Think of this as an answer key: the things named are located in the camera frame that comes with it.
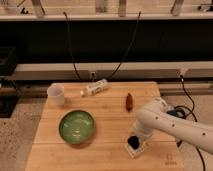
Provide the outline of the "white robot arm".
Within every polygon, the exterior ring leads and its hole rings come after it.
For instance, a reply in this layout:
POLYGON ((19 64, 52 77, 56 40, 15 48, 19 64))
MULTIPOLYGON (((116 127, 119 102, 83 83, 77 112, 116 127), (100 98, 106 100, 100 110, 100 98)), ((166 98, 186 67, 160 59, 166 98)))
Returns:
POLYGON ((133 124, 135 135, 146 141, 156 129, 213 154, 213 126, 169 115, 167 109, 168 104, 162 98, 143 105, 133 124))

